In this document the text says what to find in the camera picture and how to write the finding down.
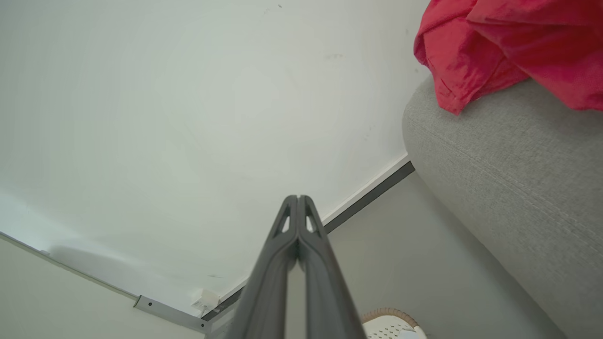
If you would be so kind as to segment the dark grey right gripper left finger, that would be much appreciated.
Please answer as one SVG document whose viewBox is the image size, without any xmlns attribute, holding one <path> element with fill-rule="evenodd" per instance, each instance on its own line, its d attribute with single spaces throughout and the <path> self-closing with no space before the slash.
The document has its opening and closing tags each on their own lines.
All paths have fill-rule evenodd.
<svg viewBox="0 0 603 339">
<path fill-rule="evenodd" d="M 227 339 L 283 339 L 288 274 L 295 264 L 299 198 L 284 199 L 244 287 Z"/>
</svg>

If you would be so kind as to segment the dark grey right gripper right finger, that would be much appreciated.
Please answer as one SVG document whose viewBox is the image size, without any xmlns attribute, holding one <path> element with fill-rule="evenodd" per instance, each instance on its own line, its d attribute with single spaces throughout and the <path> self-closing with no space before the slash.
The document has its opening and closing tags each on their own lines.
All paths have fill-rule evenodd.
<svg viewBox="0 0 603 339">
<path fill-rule="evenodd" d="M 299 197 L 299 260 L 306 280 L 306 337 L 364 339 L 359 314 L 315 204 Z"/>
</svg>

